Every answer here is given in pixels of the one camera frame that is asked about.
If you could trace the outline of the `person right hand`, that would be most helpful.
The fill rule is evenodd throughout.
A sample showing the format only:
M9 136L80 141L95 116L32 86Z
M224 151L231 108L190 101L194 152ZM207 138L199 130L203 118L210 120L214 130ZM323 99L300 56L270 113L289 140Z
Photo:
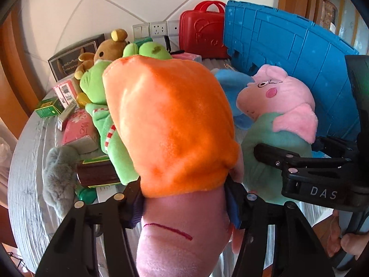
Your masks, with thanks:
M344 252L353 255L355 259L358 260L368 243L368 233L364 235L348 233L341 238L341 229L338 224L338 210L334 210L332 216L333 220L330 225L330 235L327 239L328 256L332 257L342 248Z

